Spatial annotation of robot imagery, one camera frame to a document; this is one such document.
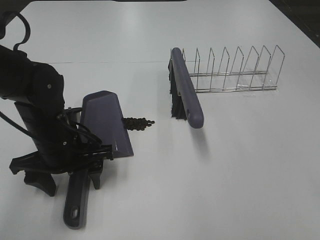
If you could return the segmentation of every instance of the brush bristles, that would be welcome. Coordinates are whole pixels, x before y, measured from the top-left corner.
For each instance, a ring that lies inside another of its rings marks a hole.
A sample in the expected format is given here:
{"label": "brush bristles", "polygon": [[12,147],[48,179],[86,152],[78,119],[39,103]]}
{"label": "brush bristles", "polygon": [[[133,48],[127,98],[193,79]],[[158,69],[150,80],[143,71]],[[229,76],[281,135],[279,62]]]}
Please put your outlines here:
{"label": "brush bristles", "polygon": [[170,72],[170,75],[169,75],[169,80],[170,79],[171,79],[171,81],[170,81],[170,93],[172,95],[171,116],[173,118],[176,118],[176,119],[187,120],[184,103],[182,102],[181,96],[178,96],[178,90],[177,90],[175,74],[173,72],[173,69],[172,69],[172,71]]}

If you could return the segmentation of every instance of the table surface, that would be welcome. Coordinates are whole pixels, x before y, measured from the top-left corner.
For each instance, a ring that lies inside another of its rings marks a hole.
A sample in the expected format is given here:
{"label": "table surface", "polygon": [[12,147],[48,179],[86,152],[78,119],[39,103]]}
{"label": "table surface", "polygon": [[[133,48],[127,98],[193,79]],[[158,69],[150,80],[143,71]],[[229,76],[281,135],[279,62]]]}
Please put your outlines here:
{"label": "table surface", "polygon": [[[129,132],[133,157],[105,161],[86,225],[71,230],[68,175],[53,176],[55,197],[26,186],[9,164],[35,146],[1,121],[2,240],[320,238],[320,50],[268,0],[45,1],[22,14],[31,38],[21,50],[64,76],[66,107],[108,90],[125,117],[155,124]],[[0,44],[23,34],[14,19]],[[286,53],[277,91],[199,94],[201,129],[170,118],[170,48],[276,44]],[[13,102],[0,109],[23,124]]]}

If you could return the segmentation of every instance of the dish rack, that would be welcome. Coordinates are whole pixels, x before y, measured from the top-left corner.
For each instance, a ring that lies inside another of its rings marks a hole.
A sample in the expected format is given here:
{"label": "dish rack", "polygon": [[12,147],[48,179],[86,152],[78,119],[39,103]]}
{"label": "dish rack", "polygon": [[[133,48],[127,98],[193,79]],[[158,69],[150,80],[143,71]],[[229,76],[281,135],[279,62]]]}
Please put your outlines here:
{"label": "dish rack", "polygon": [[233,58],[224,47],[218,64],[212,48],[207,61],[198,48],[194,60],[186,60],[185,49],[182,56],[196,93],[225,93],[276,90],[286,55],[278,45],[272,54],[263,45],[260,52],[252,46],[247,57],[238,46]]}

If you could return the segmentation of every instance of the hand brush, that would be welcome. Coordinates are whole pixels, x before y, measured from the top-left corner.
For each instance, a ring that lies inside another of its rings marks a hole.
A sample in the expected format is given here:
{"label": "hand brush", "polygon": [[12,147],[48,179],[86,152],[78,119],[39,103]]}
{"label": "hand brush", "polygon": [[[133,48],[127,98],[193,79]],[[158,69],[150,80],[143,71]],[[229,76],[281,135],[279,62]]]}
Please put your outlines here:
{"label": "hand brush", "polygon": [[169,62],[170,93],[172,95],[171,116],[188,120],[191,127],[202,128],[204,114],[200,106],[194,85],[191,81],[181,50],[171,50]]}

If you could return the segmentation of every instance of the metal wire rack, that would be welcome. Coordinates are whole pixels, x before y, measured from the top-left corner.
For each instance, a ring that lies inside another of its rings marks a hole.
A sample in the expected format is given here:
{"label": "metal wire rack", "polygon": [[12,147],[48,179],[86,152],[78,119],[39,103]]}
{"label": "metal wire rack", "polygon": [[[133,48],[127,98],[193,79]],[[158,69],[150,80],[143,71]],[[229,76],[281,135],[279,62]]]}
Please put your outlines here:
{"label": "metal wire rack", "polygon": [[221,93],[276,90],[286,55],[278,45],[272,54],[264,45],[260,52],[252,46],[246,58],[239,46],[233,58],[224,47],[216,65],[212,48],[207,61],[201,61],[198,48],[194,61],[186,60],[185,49],[182,56],[197,93]]}

